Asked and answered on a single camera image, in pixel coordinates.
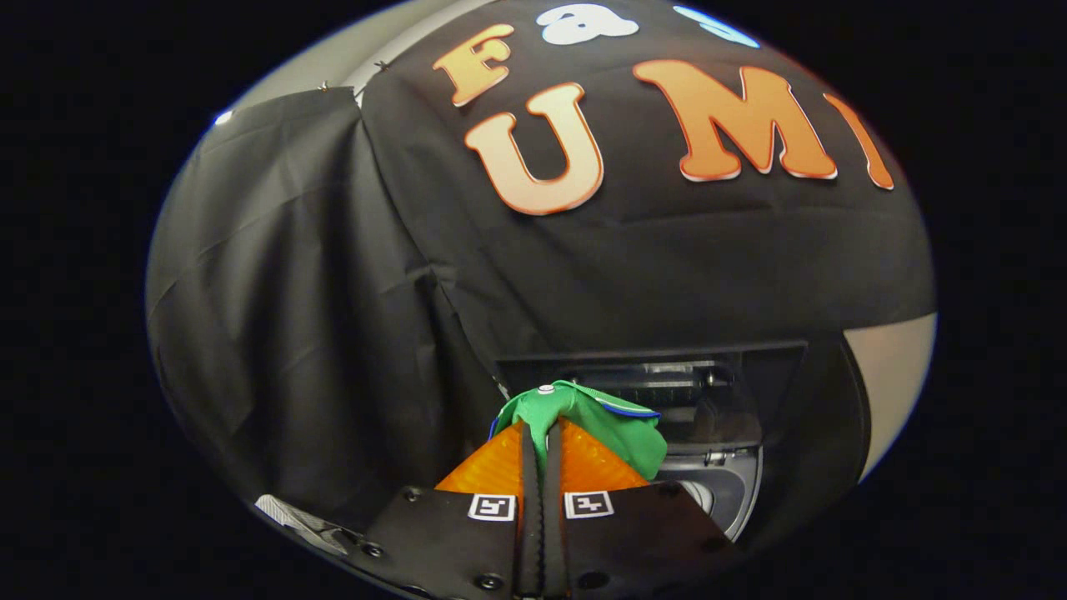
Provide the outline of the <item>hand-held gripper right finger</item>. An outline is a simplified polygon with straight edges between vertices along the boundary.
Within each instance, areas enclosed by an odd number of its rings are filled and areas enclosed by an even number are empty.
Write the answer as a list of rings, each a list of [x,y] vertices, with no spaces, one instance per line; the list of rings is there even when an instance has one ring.
[[[739,563],[739,548],[679,481],[644,481],[568,419],[550,429],[544,595],[674,599]]]

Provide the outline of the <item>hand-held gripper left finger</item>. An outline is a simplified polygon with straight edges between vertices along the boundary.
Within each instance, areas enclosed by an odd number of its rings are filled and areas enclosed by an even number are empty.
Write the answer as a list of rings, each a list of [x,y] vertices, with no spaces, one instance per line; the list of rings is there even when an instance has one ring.
[[[407,598],[538,595],[543,516],[534,441],[517,422],[437,487],[404,487],[351,547],[349,563]]]

